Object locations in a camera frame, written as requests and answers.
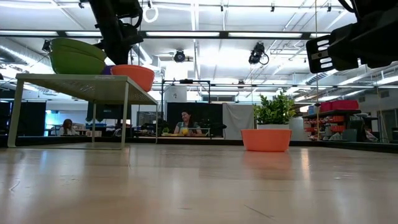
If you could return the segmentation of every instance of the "ceiling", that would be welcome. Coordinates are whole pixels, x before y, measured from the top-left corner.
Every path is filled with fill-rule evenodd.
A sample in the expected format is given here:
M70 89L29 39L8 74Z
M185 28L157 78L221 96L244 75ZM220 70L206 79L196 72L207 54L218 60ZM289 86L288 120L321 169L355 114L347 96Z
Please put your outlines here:
M354 14L345 11L338 0L317 0L317 16L314 0L153 0L152 5L158 8L159 16L151 23L143 21L142 30L331 32L356 22ZM154 12L148 10L147 17L153 18ZM195 13L197 23L192 22ZM85 4L85 8L80 9L76 0L0 1L0 29L3 30L95 30L95 24L90 6ZM45 55L41 50L43 38L8 39ZM93 44L98 39L82 41ZM270 61L266 66L253 67L248 58L259 41L269 50ZM258 83L286 80L287 83L300 84L312 76L306 60L305 40L200 39L197 43L201 79L243 79L247 82L253 79ZM159 56L162 67L172 63L169 55L176 50L184 50L191 58L194 56L192 39L145 39L141 47L149 55ZM184 63L188 68L188 77L195 78L193 62ZM363 73L363 68L335 73L321 84L338 85L359 73Z

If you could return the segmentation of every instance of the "desk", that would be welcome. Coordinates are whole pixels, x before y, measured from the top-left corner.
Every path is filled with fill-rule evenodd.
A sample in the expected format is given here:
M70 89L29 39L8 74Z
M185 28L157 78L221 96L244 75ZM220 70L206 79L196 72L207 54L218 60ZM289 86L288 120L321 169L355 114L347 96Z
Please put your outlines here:
M128 105L156 105L156 116L158 112L157 101L146 93L137 83L127 76L113 75L54 75L54 74L25 74L16 76L17 88L14 106L12 109L11 128L9 132L8 147L16 147L19 113L21 110L22 92L24 83L29 82L38 86L55 90L76 98L94 103L93 120L96 118L96 104L114 104L123 106L123 128L122 140L119 148L124 148L126 142L126 120Z

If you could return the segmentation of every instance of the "potted plant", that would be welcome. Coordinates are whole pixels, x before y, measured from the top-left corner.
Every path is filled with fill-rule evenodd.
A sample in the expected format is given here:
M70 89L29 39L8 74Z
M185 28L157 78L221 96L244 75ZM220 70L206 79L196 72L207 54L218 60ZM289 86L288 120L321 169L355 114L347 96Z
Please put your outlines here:
M284 91L273 100L261 96L261 106L254 107L257 129L241 130L243 144L248 151L284 152L289 148L292 130L289 119L295 114L294 102Z

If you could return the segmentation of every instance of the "person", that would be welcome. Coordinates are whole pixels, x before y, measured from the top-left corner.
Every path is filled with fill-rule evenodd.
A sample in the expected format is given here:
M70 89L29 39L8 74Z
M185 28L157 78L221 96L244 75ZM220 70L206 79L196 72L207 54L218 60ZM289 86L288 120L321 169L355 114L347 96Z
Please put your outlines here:
M71 119L66 119L65 121L63 121L62 127L60 128L60 131L58 132L58 135L59 136L78 135L77 132L72 127L72 120Z
M178 122L174 129L174 134L184 134L187 136L196 136L201 134L198 123L193 121L191 112L184 110L181 113L182 122Z

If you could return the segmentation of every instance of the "storage shelf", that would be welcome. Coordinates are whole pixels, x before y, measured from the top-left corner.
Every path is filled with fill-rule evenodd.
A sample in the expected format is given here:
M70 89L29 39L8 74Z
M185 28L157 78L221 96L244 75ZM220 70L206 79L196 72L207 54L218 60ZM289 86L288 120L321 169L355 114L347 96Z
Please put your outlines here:
M127 82L129 84L129 104L157 105L153 97L127 76L20 73L16 78L82 100L114 105L124 103L124 90Z
M333 110L319 113L319 117L334 116L334 115L352 115L361 113L361 110ZM317 118L317 114L303 116L303 118Z

